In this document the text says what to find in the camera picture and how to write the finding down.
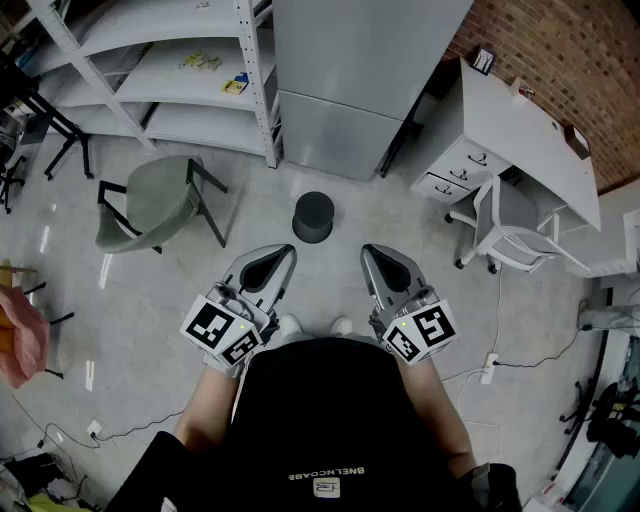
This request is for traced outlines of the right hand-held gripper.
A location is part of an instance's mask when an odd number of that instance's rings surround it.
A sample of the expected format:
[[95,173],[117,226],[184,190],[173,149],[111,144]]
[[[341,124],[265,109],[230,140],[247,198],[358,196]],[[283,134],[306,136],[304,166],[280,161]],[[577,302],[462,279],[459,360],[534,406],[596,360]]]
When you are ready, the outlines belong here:
[[[377,305],[369,324],[388,352],[414,366],[458,338],[448,301],[440,299],[433,287],[424,287],[425,278],[415,261],[379,244],[365,244],[360,261],[368,291]],[[397,293],[417,289],[413,297],[394,304]]]

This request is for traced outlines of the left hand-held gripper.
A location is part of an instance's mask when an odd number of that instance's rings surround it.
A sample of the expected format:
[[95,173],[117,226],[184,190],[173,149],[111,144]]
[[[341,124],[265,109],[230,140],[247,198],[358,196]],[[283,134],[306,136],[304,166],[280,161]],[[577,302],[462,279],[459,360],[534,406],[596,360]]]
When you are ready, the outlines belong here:
[[254,249],[232,263],[222,278],[226,284],[216,282],[206,296],[196,297],[180,333],[204,354],[206,365],[240,376],[250,355],[279,328],[276,313],[258,306],[274,306],[283,298],[296,263],[291,244]]

